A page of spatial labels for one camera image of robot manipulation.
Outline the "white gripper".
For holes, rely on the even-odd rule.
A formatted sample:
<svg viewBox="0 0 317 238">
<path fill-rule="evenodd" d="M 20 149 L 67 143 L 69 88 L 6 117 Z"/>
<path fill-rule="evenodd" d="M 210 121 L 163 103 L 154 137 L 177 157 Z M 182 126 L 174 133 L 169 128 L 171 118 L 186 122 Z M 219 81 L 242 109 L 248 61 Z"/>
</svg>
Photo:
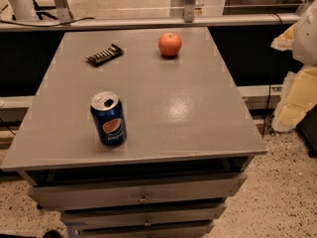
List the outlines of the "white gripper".
<svg viewBox="0 0 317 238">
<path fill-rule="evenodd" d="M 270 46 L 291 51 L 293 58 L 305 64 L 298 73 L 289 72 L 284 79 L 280 101 L 273 112 L 271 127 L 277 132 L 294 129 L 317 104 L 317 5 L 311 4 Z"/>
</svg>

